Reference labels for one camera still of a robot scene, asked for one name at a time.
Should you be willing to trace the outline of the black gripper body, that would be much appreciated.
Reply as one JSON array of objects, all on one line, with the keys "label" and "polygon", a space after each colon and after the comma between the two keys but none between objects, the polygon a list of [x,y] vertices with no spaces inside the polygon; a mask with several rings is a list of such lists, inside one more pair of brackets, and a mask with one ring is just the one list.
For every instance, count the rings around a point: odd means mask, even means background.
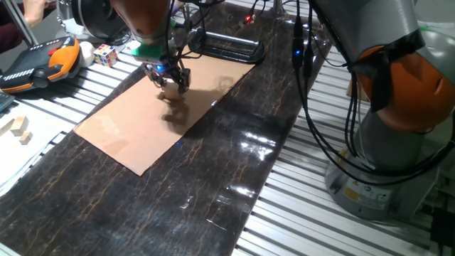
[{"label": "black gripper body", "polygon": [[144,66],[144,72],[147,77],[149,77],[149,73],[156,73],[161,75],[165,79],[171,79],[173,82],[176,82],[176,75],[178,70],[180,69],[187,68],[180,68],[178,66],[171,67],[170,65],[159,65],[152,63],[146,63]]}]

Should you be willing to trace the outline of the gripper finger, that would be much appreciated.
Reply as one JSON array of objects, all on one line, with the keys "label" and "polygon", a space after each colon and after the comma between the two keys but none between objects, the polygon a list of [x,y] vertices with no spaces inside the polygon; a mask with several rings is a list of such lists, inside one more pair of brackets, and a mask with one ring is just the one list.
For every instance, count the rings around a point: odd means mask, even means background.
[{"label": "gripper finger", "polygon": [[186,93],[191,83],[191,70],[180,69],[176,75],[176,83],[178,84],[178,93],[180,95]]},{"label": "gripper finger", "polygon": [[149,73],[149,79],[152,81],[157,88],[166,87],[166,79],[156,73]]}]

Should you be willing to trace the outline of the person's hand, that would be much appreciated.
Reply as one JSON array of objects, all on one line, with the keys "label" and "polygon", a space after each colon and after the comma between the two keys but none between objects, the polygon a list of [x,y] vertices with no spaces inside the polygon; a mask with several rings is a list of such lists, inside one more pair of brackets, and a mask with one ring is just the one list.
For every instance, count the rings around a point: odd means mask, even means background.
[{"label": "person's hand", "polygon": [[33,28],[39,24],[44,17],[44,10],[47,7],[46,0],[23,0],[24,18],[26,23]]}]

